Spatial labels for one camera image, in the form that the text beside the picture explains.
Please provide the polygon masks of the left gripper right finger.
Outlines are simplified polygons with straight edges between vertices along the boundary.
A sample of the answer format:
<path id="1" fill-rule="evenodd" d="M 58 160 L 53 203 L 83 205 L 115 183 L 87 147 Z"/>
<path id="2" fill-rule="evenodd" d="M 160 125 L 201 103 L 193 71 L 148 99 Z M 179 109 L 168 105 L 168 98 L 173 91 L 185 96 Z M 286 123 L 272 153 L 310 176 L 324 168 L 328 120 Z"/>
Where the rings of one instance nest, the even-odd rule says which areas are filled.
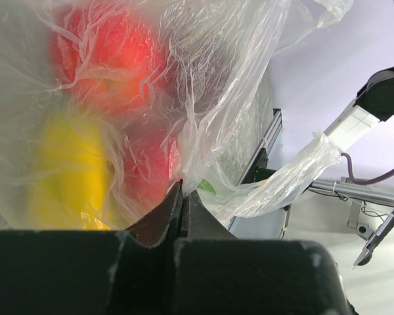
<path id="1" fill-rule="evenodd" d="M 182 240 L 236 241 L 237 239 L 208 211 L 197 192 L 192 192 L 184 199 Z"/>

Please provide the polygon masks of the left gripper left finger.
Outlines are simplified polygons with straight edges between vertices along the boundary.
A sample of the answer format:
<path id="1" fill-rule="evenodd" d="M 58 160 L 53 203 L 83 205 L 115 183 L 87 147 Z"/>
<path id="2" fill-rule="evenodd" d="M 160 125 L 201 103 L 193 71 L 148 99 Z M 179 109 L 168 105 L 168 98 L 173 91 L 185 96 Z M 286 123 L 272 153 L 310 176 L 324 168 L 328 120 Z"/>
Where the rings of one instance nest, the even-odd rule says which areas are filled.
<path id="1" fill-rule="evenodd" d="M 159 205 L 126 229 L 138 244 L 145 247 L 159 246 L 169 234 L 172 222 L 176 234 L 178 217 L 183 207 L 182 184 L 182 180 L 176 182 Z"/>

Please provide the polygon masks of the yellow fake banana bunch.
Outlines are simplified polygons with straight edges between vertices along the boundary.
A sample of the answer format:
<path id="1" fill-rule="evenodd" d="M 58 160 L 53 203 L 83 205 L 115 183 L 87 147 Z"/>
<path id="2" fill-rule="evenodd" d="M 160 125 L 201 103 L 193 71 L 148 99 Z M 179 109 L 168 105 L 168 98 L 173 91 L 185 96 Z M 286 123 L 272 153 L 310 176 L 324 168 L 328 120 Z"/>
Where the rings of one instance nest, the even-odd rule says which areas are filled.
<path id="1" fill-rule="evenodd" d="M 109 230 L 112 170 L 104 125 L 53 114 L 41 130 L 28 211 L 40 229 Z"/>

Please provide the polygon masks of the clear plastic bag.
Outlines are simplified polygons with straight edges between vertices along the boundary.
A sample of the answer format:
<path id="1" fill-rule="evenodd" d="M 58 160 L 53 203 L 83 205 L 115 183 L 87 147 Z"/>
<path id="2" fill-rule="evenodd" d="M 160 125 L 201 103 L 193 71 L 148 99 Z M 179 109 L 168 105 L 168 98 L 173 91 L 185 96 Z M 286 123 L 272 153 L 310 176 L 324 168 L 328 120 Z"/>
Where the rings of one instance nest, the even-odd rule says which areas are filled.
<path id="1" fill-rule="evenodd" d="M 0 1 L 0 215 L 15 229 L 131 226 L 177 181 L 221 223 L 290 204 L 340 151 L 324 133 L 244 172 L 273 118 L 278 51 L 351 1 Z"/>

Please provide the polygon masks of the bright red fake apple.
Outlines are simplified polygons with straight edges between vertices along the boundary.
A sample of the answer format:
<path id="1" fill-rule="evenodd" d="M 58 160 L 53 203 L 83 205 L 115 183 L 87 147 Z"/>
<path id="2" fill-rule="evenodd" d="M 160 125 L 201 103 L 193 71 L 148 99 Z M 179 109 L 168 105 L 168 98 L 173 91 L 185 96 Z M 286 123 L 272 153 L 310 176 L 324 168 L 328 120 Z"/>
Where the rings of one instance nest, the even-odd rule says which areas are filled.
<path id="1" fill-rule="evenodd" d="M 50 61 L 67 93 L 100 112 L 149 109 L 165 84 L 167 48 L 125 5 L 86 3 L 55 10 Z"/>

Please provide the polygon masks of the pink fake dragon fruit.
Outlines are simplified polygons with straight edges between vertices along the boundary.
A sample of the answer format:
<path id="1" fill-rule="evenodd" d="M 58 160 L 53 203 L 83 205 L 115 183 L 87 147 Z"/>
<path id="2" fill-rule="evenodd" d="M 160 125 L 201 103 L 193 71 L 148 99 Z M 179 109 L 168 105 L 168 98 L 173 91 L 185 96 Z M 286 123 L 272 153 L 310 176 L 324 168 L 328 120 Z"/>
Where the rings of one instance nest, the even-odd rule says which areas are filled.
<path id="1" fill-rule="evenodd" d="M 181 166 L 178 128 L 136 125 L 123 133 L 125 192 L 139 202 L 160 203 Z"/>

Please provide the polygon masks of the dark red fake apple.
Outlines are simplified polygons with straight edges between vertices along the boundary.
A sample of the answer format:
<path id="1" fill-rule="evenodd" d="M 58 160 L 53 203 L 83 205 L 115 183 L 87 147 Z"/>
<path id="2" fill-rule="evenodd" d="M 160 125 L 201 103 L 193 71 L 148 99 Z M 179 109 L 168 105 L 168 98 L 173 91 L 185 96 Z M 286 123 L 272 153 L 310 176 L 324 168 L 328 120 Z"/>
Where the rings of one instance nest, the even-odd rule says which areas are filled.
<path id="1" fill-rule="evenodd" d="M 217 103 L 228 81 L 233 57 L 223 49 L 186 53 L 183 59 L 171 61 L 167 71 L 165 93 L 169 107 L 184 112 L 189 96 L 194 113 L 203 116 Z"/>

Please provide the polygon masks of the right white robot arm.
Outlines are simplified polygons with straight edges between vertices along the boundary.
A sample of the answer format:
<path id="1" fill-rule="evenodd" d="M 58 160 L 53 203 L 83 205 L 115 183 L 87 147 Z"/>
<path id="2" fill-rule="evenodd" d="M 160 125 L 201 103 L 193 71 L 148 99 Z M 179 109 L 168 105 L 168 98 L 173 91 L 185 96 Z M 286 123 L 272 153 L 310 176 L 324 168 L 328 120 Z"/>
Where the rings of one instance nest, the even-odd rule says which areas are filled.
<path id="1" fill-rule="evenodd" d="M 394 67 L 372 75 L 324 134 L 340 152 L 344 152 L 378 123 L 385 122 L 392 116 Z"/>

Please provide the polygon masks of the aluminium rail frame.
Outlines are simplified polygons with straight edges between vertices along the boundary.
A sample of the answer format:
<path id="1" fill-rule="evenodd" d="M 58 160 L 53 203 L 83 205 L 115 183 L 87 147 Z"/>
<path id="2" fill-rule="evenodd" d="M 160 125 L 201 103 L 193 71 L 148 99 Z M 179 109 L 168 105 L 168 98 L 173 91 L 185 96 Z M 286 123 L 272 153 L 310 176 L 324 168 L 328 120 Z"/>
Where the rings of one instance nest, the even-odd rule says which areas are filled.
<path id="1" fill-rule="evenodd" d="M 380 120 L 367 112 L 360 106 L 350 104 L 342 113 L 333 121 L 325 130 L 325 135 L 339 149 L 347 149 L 353 145 L 360 137 L 373 129 Z M 394 206 L 394 193 L 376 192 L 372 186 L 394 177 L 394 169 L 372 179 L 358 179 L 353 174 L 353 162 L 351 156 L 342 153 L 347 161 L 347 178 L 341 179 L 340 182 L 331 183 L 324 180 L 314 180 L 307 189 L 316 194 L 324 196 L 334 196 L 340 199 L 351 199 L 353 205 L 349 216 L 347 226 L 356 231 L 357 235 L 365 240 L 374 237 L 375 232 L 372 228 L 359 221 L 359 215 L 367 203 L 374 203 L 382 206 Z M 394 212 L 383 220 L 381 225 L 384 234 L 387 234 L 394 227 Z"/>

